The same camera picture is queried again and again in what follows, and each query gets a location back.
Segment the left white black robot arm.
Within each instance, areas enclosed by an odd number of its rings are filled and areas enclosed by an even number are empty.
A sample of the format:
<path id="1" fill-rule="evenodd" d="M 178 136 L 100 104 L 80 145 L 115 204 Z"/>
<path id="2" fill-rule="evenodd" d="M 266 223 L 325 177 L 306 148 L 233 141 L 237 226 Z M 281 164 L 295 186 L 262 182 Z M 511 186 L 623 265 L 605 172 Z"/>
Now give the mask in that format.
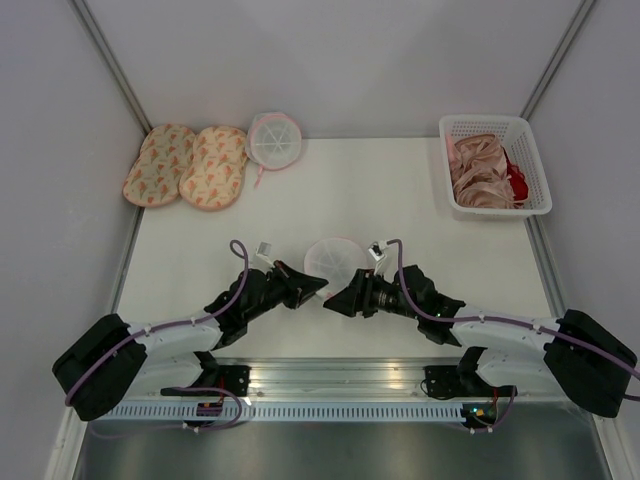
<path id="1" fill-rule="evenodd" d="M 205 353 L 225 348 L 248 325 L 278 306 L 295 310 L 327 286 L 277 260 L 267 270 L 245 268 L 229 289 L 189 317 L 157 324 L 125 322 L 117 314 L 97 320 L 53 364 L 65 404 L 93 421 L 128 396 L 190 389 L 206 396 L 218 372 Z"/>

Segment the white pink mesh laundry bag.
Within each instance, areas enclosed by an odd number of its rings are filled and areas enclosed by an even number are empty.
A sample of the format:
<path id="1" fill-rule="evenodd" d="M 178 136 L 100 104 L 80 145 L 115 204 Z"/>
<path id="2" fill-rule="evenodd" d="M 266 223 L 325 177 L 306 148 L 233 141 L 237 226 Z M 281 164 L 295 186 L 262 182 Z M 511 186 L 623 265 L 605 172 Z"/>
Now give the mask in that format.
<path id="1" fill-rule="evenodd" d="M 304 257 L 304 273 L 328 282 L 316 293 L 322 301 L 346 288 L 358 269 L 367 268 L 364 250 L 352 240 L 342 237 L 317 241 Z"/>

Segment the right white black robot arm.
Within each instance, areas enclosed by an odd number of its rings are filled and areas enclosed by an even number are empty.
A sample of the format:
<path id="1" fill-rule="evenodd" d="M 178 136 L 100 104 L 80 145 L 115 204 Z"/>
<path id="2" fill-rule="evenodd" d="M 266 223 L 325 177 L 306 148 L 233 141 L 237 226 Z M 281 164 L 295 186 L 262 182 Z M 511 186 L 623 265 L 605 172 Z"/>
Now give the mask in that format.
<path id="1" fill-rule="evenodd" d="M 584 312 L 502 318 L 438 292 L 415 265 L 392 281 L 359 269 L 323 306 L 347 317 L 383 311 L 412 318 L 428 340 L 463 348 L 456 381 L 471 396 L 489 387 L 564 394 L 592 414 L 614 418 L 637 363 L 629 348 Z"/>

